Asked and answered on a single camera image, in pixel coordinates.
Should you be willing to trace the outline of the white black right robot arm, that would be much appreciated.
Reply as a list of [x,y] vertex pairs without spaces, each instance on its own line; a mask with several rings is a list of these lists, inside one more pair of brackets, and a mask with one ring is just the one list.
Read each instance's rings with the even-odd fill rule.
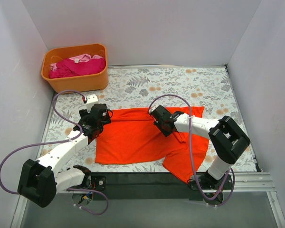
[[222,184],[224,174],[250,145],[249,137],[230,116],[206,119],[182,111],[171,113],[162,105],[151,108],[149,115],[164,136],[173,132],[191,132],[212,142],[217,157],[206,173],[199,177],[199,183],[209,189],[216,189]]

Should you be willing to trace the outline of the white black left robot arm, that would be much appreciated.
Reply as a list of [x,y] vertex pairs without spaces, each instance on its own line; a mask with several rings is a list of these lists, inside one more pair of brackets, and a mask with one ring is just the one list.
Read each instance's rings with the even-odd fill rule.
[[57,193],[68,188],[91,188],[92,174],[88,168],[74,165],[66,171],[61,169],[78,151],[102,133],[104,126],[111,122],[109,112],[105,104],[94,104],[89,111],[81,110],[81,119],[66,142],[36,161],[29,159],[23,164],[18,193],[44,208]]

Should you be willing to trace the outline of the orange t shirt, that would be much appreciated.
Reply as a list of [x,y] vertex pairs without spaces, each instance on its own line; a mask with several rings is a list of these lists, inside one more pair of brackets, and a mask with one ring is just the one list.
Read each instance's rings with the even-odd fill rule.
[[114,110],[111,123],[96,140],[95,162],[121,165],[164,159],[163,167],[187,182],[203,163],[209,140],[178,132],[165,137],[153,121],[147,108]]

